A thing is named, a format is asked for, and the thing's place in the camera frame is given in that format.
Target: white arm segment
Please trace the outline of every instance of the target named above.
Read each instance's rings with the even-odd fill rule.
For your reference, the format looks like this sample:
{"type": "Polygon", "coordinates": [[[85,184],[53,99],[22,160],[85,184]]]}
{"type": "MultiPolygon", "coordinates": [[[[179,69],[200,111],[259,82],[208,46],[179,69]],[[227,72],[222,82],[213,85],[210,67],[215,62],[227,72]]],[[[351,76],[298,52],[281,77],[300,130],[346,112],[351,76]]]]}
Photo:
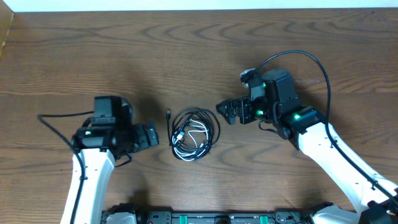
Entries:
{"type": "MultiPolygon", "coordinates": [[[[78,208],[76,211],[76,224],[100,223],[104,206],[105,192],[109,178],[114,169],[114,157],[107,150],[83,149],[79,153],[83,164],[86,166],[86,177],[81,191],[78,208]]],[[[70,184],[67,204],[63,211],[61,224],[70,223],[73,206],[80,184],[81,169],[75,155],[73,155],[73,174],[70,184]]]]}
{"type": "MultiPolygon", "coordinates": [[[[363,161],[344,141],[337,135],[333,126],[329,124],[331,136],[337,140],[341,150],[365,171],[374,180],[386,189],[391,195],[396,195],[394,189],[398,186],[387,180],[363,161]]],[[[307,132],[298,136],[298,145],[304,154],[311,157],[323,170],[336,182],[353,204],[358,216],[368,209],[368,202],[383,202],[388,198],[372,185],[333,147],[325,131],[323,123],[307,128],[307,132]]]]}

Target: wooden panel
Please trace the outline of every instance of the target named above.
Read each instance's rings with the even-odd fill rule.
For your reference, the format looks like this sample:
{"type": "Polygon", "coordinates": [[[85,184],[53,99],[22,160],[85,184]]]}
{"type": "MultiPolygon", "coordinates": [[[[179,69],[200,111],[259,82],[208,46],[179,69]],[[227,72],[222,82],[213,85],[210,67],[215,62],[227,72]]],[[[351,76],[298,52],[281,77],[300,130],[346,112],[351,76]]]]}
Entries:
{"type": "Polygon", "coordinates": [[[8,8],[6,3],[0,0],[0,58],[2,49],[6,45],[13,17],[14,13],[8,8]]]}
{"type": "MultiPolygon", "coordinates": [[[[57,223],[72,154],[38,113],[90,110],[122,95],[137,122],[154,120],[160,146],[114,171],[105,208],[121,202],[174,210],[353,209],[316,163],[257,124],[228,126],[209,156],[176,160],[173,114],[247,94],[239,74],[274,53],[302,49],[327,69],[331,122],[376,170],[398,182],[398,9],[21,13],[0,61],[0,222],[57,223]]],[[[304,102],[325,109],[326,88],[308,58],[287,55],[304,102]]],[[[71,136],[83,118],[52,123],[71,136]]]]}

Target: white background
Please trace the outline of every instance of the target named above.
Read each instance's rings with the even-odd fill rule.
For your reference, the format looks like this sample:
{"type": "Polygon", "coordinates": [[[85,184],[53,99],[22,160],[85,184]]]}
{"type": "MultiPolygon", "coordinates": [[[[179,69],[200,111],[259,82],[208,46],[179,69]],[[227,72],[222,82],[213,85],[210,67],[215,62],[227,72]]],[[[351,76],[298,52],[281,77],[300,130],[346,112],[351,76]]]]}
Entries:
{"type": "Polygon", "coordinates": [[[398,0],[3,0],[14,12],[398,7],[398,0]]]}

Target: cable connector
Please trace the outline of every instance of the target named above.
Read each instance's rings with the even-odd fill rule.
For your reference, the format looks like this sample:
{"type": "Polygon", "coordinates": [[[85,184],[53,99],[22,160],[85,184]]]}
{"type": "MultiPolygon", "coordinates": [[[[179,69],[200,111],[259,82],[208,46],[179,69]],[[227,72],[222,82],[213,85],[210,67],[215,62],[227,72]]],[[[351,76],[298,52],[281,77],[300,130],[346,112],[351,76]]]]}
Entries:
{"type": "Polygon", "coordinates": [[[172,110],[167,109],[167,111],[166,111],[166,120],[167,121],[170,120],[171,116],[172,116],[172,110]]]}
{"type": "Polygon", "coordinates": [[[178,136],[177,136],[177,139],[178,140],[181,140],[183,137],[184,137],[184,132],[182,131],[182,132],[180,132],[180,134],[178,134],[178,136]]]}

